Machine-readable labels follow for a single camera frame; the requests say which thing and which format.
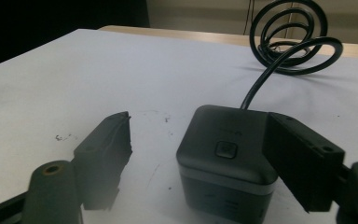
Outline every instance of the white table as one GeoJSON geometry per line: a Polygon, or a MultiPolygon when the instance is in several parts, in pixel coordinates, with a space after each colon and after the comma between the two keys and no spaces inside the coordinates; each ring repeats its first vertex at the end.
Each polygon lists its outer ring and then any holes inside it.
{"type": "MultiPolygon", "coordinates": [[[[231,223],[186,206],[175,152],[197,107],[239,107],[263,70],[247,47],[89,30],[1,63],[0,202],[26,191],[39,165],[71,160],[103,118],[129,111],[120,193],[85,222],[231,223]]],[[[250,109],[294,117],[345,149],[345,164],[358,161],[358,59],[273,75],[250,109]]],[[[305,213],[279,180],[265,223],[334,223],[336,210],[305,213]]]]}

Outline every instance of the coiled cable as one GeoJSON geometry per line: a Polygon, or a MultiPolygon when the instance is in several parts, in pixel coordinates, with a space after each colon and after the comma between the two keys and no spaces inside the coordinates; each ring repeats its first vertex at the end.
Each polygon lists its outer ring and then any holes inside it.
{"type": "Polygon", "coordinates": [[[247,93],[245,99],[241,104],[241,109],[247,109],[249,107],[249,104],[252,102],[257,91],[261,88],[261,86],[273,72],[277,72],[287,76],[306,75],[325,69],[326,67],[334,63],[336,60],[338,60],[343,51],[342,43],[339,40],[333,37],[327,37],[326,35],[327,18],[325,17],[323,10],[311,0],[276,0],[261,9],[261,11],[256,15],[252,23],[249,41],[253,54],[258,61],[260,61],[263,65],[267,67],[267,69],[247,93]],[[300,3],[312,9],[318,17],[318,21],[320,23],[320,37],[312,38],[315,26],[315,21],[312,14],[303,8],[291,7],[279,12],[267,21],[260,35],[260,44],[256,46],[255,30],[257,28],[258,23],[270,10],[286,3],[300,3]],[[306,19],[307,24],[302,22],[288,22],[279,26],[272,32],[269,32],[269,28],[276,20],[292,13],[302,15],[306,19]],[[280,31],[295,27],[306,31],[306,34],[300,43],[294,41],[278,41],[275,43],[270,43],[272,37],[280,31]],[[329,59],[327,59],[323,63],[320,63],[319,65],[312,66],[310,68],[293,68],[294,66],[303,64],[309,59],[311,59],[319,51],[322,45],[330,45],[334,48],[335,52],[329,59]],[[276,49],[281,46],[291,46],[291,48],[285,51],[277,51],[276,49]],[[294,54],[300,51],[304,51],[304,55],[300,57],[291,58],[294,54]]]}

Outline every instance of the black cube device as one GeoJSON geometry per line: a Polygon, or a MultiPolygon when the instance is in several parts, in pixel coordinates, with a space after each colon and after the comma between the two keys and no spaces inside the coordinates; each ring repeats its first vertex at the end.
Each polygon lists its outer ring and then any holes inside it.
{"type": "Polygon", "coordinates": [[[241,223],[262,223],[278,178],[262,154],[268,113],[204,105],[179,146],[187,204],[241,223]]]}

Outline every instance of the gray cube device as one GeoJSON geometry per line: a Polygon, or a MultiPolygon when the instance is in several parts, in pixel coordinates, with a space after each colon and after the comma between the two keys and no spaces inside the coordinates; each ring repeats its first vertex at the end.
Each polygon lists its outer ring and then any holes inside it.
{"type": "Polygon", "coordinates": [[[262,154],[267,113],[197,109],[176,154],[189,206],[240,223],[262,223],[278,175],[262,154]]]}

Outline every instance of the button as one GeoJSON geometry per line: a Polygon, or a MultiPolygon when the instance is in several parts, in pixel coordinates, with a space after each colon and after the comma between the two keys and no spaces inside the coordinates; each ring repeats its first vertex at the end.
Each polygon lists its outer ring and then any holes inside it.
{"type": "Polygon", "coordinates": [[[233,159],[237,155],[237,145],[229,142],[218,142],[215,153],[216,156],[233,159]]]}

